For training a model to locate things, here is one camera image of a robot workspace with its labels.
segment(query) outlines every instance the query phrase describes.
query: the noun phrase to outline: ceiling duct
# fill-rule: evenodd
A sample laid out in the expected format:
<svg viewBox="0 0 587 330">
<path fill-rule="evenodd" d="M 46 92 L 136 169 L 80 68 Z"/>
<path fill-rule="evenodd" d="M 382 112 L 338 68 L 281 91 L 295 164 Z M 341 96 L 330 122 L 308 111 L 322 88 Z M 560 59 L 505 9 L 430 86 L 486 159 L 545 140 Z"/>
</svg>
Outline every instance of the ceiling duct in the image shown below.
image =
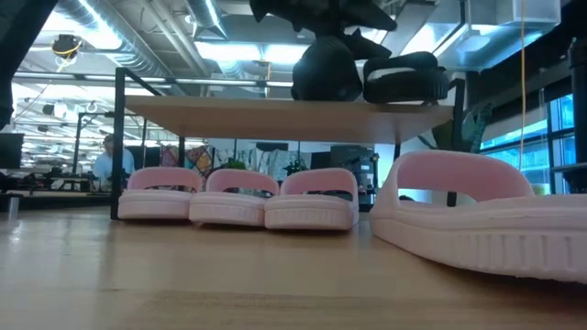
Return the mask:
<svg viewBox="0 0 587 330">
<path fill-rule="evenodd" d="M 526 45 L 549 33 L 561 21 L 561 0 L 527 1 Z M 406 4 L 425 1 L 407 0 Z M 521 49 L 522 0 L 439 0 L 426 23 L 395 54 L 431 51 L 452 70 L 492 68 Z M 404 10 L 398 22 L 409 19 Z"/>
<path fill-rule="evenodd" d="M 172 72 L 147 46 L 132 26 L 105 0 L 60 0 L 55 12 L 80 25 L 82 37 L 100 50 L 118 50 L 106 55 L 139 76 L 170 77 Z M 173 86 L 170 94 L 184 94 Z"/>
<path fill-rule="evenodd" d="M 262 80 L 266 77 L 248 73 L 242 66 L 242 63 L 239 60 L 219 60 L 218 67 L 220 71 L 224 74 L 226 79 L 234 79 L 234 80 Z M 240 87 L 246 91 L 258 94 L 260 97 L 266 97 L 266 88 L 263 87 Z"/>
<path fill-rule="evenodd" d="M 222 25 L 222 11 L 216 0 L 185 0 L 187 10 L 194 20 L 194 39 L 204 30 L 210 30 L 224 40 L 228 40 Z"/>
</svg>

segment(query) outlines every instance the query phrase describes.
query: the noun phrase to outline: pink slide sandal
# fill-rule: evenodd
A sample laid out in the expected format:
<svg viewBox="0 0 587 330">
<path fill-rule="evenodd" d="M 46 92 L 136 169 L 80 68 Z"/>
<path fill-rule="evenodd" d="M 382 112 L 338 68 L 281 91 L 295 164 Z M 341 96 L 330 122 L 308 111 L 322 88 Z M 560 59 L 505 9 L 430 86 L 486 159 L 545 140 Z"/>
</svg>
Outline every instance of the pink slide sandal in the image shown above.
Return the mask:
<svg viewBox="0 0 587 330">
<path fill-rule="evenodd" d="M 264 226 L 267 199 L 240 193 L 223 192 L 227 188 L 258 189 L 279 194 L 272 177 L 252 170 L 217 170 L 210 175 L 206 191 L 191 201 L 190 220 L 201 223 Z"/>
<path fill-rule="evenodd" d="M 477 203 L 400 202 L 399 188 L 466 193 Z M 450 151 L 400 157 L 371 210 L 371 229 L 453 267 L 587 283 L 587 195 L 536 197 L 522 173 L 497 159 Z"/>
<path fill-rule="evenodd" d="M 344 191 L 352 202 L 335 196 L 303 194 L 313 191 Z M 280 196 L 265 204 L 269 229 L 349 230 L 359 221 L 359 198 L 355 176 L 344 169 L 305 170 L 289 176 Z"/>
<path fill-rule="evenodd" d="M 148 190 L 157 186 L 184 186 L 199 191 L 202 178 L 192 170 L 153 167 L 134 172 L 128 190 L 118 200 L 121 219 L 188 219 L 192 192 Z"/>
</svg>

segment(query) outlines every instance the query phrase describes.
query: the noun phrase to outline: ceiling light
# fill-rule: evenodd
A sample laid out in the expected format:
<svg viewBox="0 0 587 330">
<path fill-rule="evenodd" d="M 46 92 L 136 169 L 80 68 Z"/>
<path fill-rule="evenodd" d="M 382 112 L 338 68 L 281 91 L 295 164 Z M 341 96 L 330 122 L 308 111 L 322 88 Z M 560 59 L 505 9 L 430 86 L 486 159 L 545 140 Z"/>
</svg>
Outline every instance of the ceiling light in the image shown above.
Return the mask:
<svg viewBox="0 0 587 330">
<path fill-rule="evenodd" d="M 267 82 L 267 87 L 289 88 L 294 86 L 293 82 Z"/>
<path fill-rule="evenodd" d="M 185 79 L 178 78 L 177 83 L 198 83 L 207 85 L 221 85 L 221 86 L 257 86 L 256 81 L 233 81 L 222 79 Z"/>
<path fill-rule="evenodd" d="M 25 139 L 28 140 L 46 140 L 46 141 L 58 141 L 58 142 L 75 142 L 75 137 L 51 137 L 51 136 L 27 136 L 25 135 Z M 82 142 L 93 142 L 93 141 L 103 141 L 103 137 L 80 137 L 80 141 Z M 125 139 L 124 144 L 125 146 L 140 146 L 142 141 L 140 139 Z M 165 145 L 179 145 L 179 141 L 177 140 L 145 140 L 146 144 L 155 144 L 159 145 L 160 143 Z M 186 146 L 203 146 L 204 141 L 196 140 L 196 141 L 185 141 Z"/>
<path fill-rule="evenodd" d="M 195 42 L 203 58 L 214 61 L 257 61 L 259 47 L 254 44 Z"/>
<path fill-rule="evenodd" d="M 296 64 L 308 47 L 308 45 L 270 45 L 263 59 L 273 63 Z"/>
<path fill-rule="evenodd" d="M 73 74 L 69 73 L 50 73 L 50 72 L 26 72 L 19 71 L 15 73 L 15 78 L 39 78 L 39 79 L 75 79 Z"/>
</svg>

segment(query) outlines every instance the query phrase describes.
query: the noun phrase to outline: ceiling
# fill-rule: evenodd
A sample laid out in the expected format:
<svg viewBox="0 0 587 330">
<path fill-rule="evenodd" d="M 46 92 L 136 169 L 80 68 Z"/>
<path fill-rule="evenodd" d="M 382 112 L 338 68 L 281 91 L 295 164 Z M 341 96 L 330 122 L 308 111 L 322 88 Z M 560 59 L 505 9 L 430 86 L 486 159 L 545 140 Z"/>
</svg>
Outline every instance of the ceiling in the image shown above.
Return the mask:
<svg viewBox="0 0 587 330">
<path fill-rule="evenodd" d="M 99 3 L 98 0 L 75 1 L 90 4 L 90 6 L 92 3 Z M 217 4 L 221 9 L 221 22 L 226 31 L 228 42 L 209 30 L 205 30 L 198 35 L 195 44 L 193 38 L 194 26 L 191 23 L 193 20 L 190 19 L 184 0 L 106 1 L 114 8 L 114 14 L 112 15 L 120 16 L 123 23 L 126 22 L 129 25 L 132 34 L 130 43 L 146 44 L 148 50 L 152 51 L 152 58 L 162 68 L 168 70 L 170 75 L 175 77 L 198 77 L 202 75 L 202 70 L 204 70 L 204 72 L 209 72 L 213 78 L 234 78 L 228 75 L 225 67 L 226 63 L 216 60 L 230 60 L 232 57 L 236 57 L 238 65 L 242 68 L 241 79 L 242 77 L 246 79 L 267 79 L 270 77 L 272 81 L 290 82 L 292 69 L 297 58 L 314 40 L 313 34 L 309 31 L 302 30 L 296 33 L 289 22 L 275 16 L 266 16 L 260 23 L 257 23 L 251 14 L 249 0 L 217 0 Z M 146 10 L 145 4 L 153 5 L 157 1 L 162 3 L 163 9 L 172 17 L 181 35 L 173 31 L 169 22 L 164 23 L 165 26 L 162 27 L 161 24 L 158 24 L 158 19 L 152 15 L 152 12 Z M 507 3 L 508 1 L 515 2 L 516 0 L 493 0 L 496 4 Z M 459 0 L 387 0 L 376 1 L 376 3 L 388 15 L 396 17 L 399 24 L 398 30 L 386 33 L 362 28 L 361 32 L 366 38 L 382 43 L 393 50 L 395 55 L 406 52 L 410 47 L 413 50 L 437 50 L 437 45 L 435 44 L 439 43 L 441 37 L 445 39 L 449 36 L 450 31 L 464 25 L 462 7 L 460 6 L 461 1 Z M 498 36 L 500 39 L 496 40 L 501 40 L 501 45 L 505 45 L 502 47 L 504 49 L 510 47 L 507 46 L 508 42 L 515 44 L 515 38 L 518 38 L 519 41 L 519 37 L 516 37 L 519 32 L 516 22 L 508 23 L 511 31 L 500 29 L 499 22 L 496 22 L 493 18 L 488 18 L 487 15 L 482 15 L 489 10 L 497 10 L 495 6 L 488 9 L 485 7 L 488 2 L 485 0 L 471 0 L 471 3 L 471 11 L 467 15 L 471 23 L 469 28 L 475 27 L 475 24 L 478 27 L 475 31 L 479 31 L 479 26 L 493 27 L 485 29 L 486 32 L 488 31 L 485 34 L 488 37 L 485 37 L 485 35 L 483 37 L 491 39 L 494 34 L 500 34 Z M 165 21 L 161 10 L 155 10 L 155 12 L 159 13 L 159 23 Z M 555 25 L 553 21 L 549 21 L 547 23 L 543 22 L 542 25 L 534 25 L 531 28 L 540 31 L 541 35 Z M 171 34 L 167 33 L 165 29 L 170 30 Z M 442 33 L 440 37 L 439 31 L 445 31 L 446 33 Z M 471 33 L 476 33 L 471 29 L 463 31 L 459 35 L 459 39 L 452 40 L 454 49 L 445 49 L 446 53 L 439 54 L 441 64 L 449 66 L 453 70 L 470 70 L 473 68 L 467 67 L 470 61 L 474 61 L 474 70 L 480 69 L 483 65 L 488 65 L 489 60 L 486 60 L 486 58 L 496 53 L 494 49 L 488 52 L 488 54 L 491 53 L 490 55 L 484 55 L 484 58 L 479 54 L 475 56 L 475 54 L 471 53 L 467 53 L 466 57 L 462 56 L 462 49 L 459 48 L 460 43 L 466 43 Z M 432 39 L 434 40 L 418 37 L 426 33 L 428 33 L 429 39 L 430 36 L 433 36 Z M 80 52 L 75 59 L 68 62 L 67 64 L 69 65 L 67 66 L 63 65 L 63 59 L 56 57 L 50 49 L 51 42 L 61 34 L 81 36 L 86 41 L 82 43 Z M 185 46 L 182 47 L 182 45 L 185 45 L 182 44 L 182 41 L 186 40 L 191 43 L 192 52 Z M 108 43 L 112 42 L 112 40 L 106 40 L 105 43 L 101 44 L 106 44 L 107 46 Z M 187 57 L 184 56 L 186 50 L 188 50 Z M 63 73 L 112 75 L 118 66 L 118 63 L 113 60 L 117 52 L 119 54 L 117 49 L 97 48 L 96 43 L 92 42 L 88 35 L 83 33 L 79 23 L 59 13 L 53 13 L 23 61 L 20 70 L 22 72 L 57 72 L 61 70 Z M 253 61 L 260 60 L 260 57 L 271 60 L 269 69 Z M 490 60 L 492 63 L 500 61 L 497 58 L 491 58 Z M 454 64 L 454 68 L 451 68 L 448 64 Z M 27 142 L 29 142 L 28 146 L 30 146 L 28 152 L 35 154 L 42 151 L 43 154 L 48 155 L 47 157 L 56 154 L 66 155 L 69 158 L 72 156 L 71 137 L 75 136 L 78 113 L 87 112 L 89 109 L 95 114 L 101 114 L 105 111 L 111 111 L 114 104 L 114 88 L 110 82 L 49 81 L 43 83 L 27 79 L 15 79 L 13 90 L 17 103 L 16 131 L 27 133 Z M 148 93 L 139 88 L 129 88 L 127 92 L 129 94 Z M 198 86 L 185 85 L 182 86 L 182 93 L 202 95 L 206 93 L 206 90 L 200 89 Z M 259 90 L 217 86 L 211 88 L 209 93 L 211 96 L 216 97 L 290 98 L 289 89 L 286 88 Z M 56 109 L 60 109 L 60 115 L 43 114 L 43 107 L 47 105 L 55 105 Z M 86 115 L 83 117 L 83 123 L 86 124 L 82 131 L 82 137 L 85 139 L 83 139 L 81 146 L 82 149 L 86 149 L 88 152 L 84 154 L 85 157 L 82 157 L 82 160 L 91 161 L 94 155 L 100 151 L 99 144 L 101 139 L 107 132 L 111 131 L 110 127 L 112 127 L 113 121 L 102 115 L 91 120 L 91 117 Z M 125 131 L 127 132 L 125 143 L 135 143 L 136 141 L 133 142 L 133 140 L 139 140 L 141 136 L 142 119 L 138 120 L 129 116 L 126 118 L 125 125 Z M 151 144 L 157 141 L 167 143 L 166 141 L 175 142 L 177 137 L 160 127 L 149 124 L 148 140 Z M 59 152 L 55 152 L 56 143 L 63 146 Z"/>
</svg>

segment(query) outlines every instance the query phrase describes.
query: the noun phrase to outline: wooden table surface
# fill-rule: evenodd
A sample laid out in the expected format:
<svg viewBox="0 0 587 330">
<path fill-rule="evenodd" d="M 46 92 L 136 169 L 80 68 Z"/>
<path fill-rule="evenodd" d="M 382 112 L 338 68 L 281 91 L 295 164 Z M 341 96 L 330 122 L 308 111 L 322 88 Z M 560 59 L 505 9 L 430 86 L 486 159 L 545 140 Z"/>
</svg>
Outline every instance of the wooden table surface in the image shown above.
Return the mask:
<svg viewBox="0 0 587 330">
<path fill-rule="evenodd" d="M 587 287 L 438 265 L 371 235 L 0 220 L 0 329 L 585 329 Z"/>
<path fill-rule="evenodd" d="M 127 96 L 126 107 L 188 138 L 353 143 L 407 141 L 448 122 L 453 107 L 188 96 Z"/>
</svg>

